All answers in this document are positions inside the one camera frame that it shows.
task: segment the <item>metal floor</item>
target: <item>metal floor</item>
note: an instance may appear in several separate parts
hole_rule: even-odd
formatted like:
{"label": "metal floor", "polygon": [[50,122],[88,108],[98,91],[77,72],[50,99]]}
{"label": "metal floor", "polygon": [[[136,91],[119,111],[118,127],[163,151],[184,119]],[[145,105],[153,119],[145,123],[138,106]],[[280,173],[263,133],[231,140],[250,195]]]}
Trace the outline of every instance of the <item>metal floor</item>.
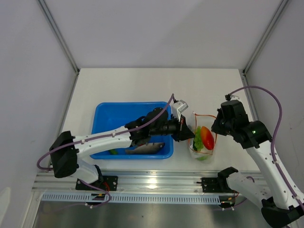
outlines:
{"label": "metal floor", "polygon": [[42,201],[34,228],[269,228],[247,200],[235,211],[218,206],[109,203],[95,209],[82,205],[48,213],[67,202]]}

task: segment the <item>green vegetable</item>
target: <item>green vegetable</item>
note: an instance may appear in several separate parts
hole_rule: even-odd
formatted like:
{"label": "green vegetable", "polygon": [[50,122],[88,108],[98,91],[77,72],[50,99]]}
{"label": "green vegetable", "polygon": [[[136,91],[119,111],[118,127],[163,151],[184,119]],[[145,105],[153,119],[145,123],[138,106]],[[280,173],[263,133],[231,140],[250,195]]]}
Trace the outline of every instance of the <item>green vegetable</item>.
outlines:
{"label": "green vegetable", "polygon": [[111,150],[109,150],[109,152],[111,155],[118,155],[118,152],[115,149],[111,149]]}
{"label": "green vegetable", "polygon": [[200,151],[201,149],[204,148],[204,144],[200,136],[200,130],[201,130],[200,126],[198,126],[195,130],[195,138],[193,139],[193,149],[195,151]]}

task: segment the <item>fish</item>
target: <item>fish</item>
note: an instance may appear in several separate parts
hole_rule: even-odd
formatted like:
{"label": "fish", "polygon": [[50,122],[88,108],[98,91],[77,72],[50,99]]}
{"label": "fish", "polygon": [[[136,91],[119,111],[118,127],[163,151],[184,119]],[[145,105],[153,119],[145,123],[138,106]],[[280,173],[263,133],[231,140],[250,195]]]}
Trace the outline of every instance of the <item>fish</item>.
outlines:
{"label": "fish", "polygon": [[158,151],[160,151],[165,146],[165,143],[163,142],[153,142],[148,143],[142,146],[139,146],[135,148],[134,150],[125,150],[126,154],[156,154]]}

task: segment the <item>blue tray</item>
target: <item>blue tray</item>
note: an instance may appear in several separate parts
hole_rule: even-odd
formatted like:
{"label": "blue tray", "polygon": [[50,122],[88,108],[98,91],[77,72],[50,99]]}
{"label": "blue tray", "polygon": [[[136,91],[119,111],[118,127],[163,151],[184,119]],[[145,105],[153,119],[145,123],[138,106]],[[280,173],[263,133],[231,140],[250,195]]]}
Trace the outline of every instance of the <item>blue tray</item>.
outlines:
{"label": "blue tray", "polygon": [[[164,108],[166,102],[119,102],[119,103],[101,103],[96,107],[92,134],[113,130],[120,126],[147,115],[154,108]],[[171,107],[167,109],[169,118],[171,116]],[[171,136],[153,136],[150,143],[166,143],[157,154],[137,155],[125,154],[126,148],[116,149],[118,154],[112,155],[109,151],[100,152],[91,155],[93,159],[166,159],[173,154],[173,139]]]}

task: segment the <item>red toy vegetable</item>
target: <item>red toy vegetable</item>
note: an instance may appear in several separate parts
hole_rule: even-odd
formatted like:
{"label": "red toy vegetable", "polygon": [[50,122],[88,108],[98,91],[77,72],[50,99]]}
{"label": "red toy vegetable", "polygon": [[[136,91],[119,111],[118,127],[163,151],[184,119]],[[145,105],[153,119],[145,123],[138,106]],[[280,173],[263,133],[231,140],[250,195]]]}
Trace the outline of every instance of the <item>red toy vegetable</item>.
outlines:
{"label": "red toy vegetable", "polygon": [[200,130],[201,140],[207,150],[213,150],[214,148],[214,138],[211,131],[207,127],[201,127]]}

